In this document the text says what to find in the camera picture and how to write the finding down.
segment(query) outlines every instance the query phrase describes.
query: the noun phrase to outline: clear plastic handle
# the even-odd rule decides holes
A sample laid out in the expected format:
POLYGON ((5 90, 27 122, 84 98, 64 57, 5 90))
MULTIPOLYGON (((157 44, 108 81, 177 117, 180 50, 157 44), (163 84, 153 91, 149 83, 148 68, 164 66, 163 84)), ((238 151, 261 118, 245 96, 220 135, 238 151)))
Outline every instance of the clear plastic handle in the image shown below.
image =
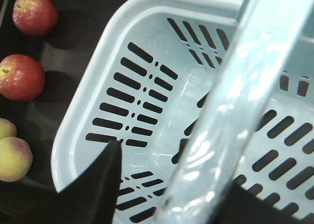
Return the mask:
POLYGON ((213 217, 313 0, 249 0, 154 224, 213 217))

